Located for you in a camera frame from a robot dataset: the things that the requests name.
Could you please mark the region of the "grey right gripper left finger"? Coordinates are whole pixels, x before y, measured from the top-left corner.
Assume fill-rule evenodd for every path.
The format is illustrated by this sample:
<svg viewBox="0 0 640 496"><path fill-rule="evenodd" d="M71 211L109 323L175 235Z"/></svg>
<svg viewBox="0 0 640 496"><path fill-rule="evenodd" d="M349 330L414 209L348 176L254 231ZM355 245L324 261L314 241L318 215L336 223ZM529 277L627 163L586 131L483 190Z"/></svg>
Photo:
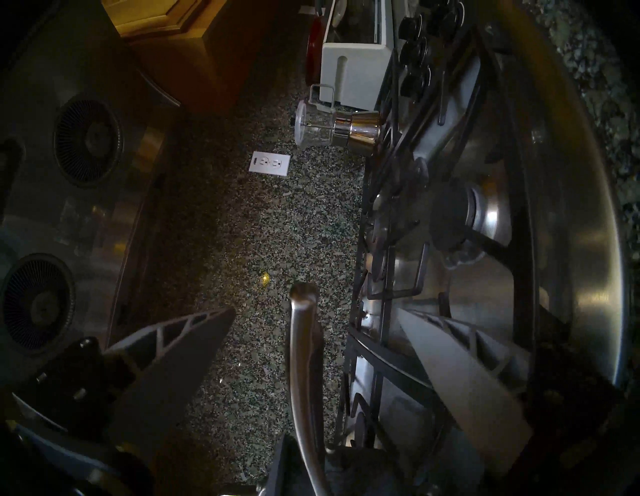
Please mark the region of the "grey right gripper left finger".
<svg viewBox="0 0 640 496"><path fill-rule="evenodd" d="M83 337L17 386L21 414L150 462L183 418L236 317L221 307L152 324L106 350Z"/></svg>

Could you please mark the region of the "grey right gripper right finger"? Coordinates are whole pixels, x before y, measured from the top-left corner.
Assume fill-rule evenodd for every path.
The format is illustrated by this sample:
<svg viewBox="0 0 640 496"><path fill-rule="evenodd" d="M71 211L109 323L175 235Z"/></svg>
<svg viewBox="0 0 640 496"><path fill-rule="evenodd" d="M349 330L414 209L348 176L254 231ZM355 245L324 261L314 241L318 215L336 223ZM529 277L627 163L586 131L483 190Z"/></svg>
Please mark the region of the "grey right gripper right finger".
<svg viewBox="0 0 640 496"><path fill-rule="evenodd" d="M441 402L496 478L516 479L597 434L618 389L576 349L532 352L493 330L401 308L397 320Z"/></svg>

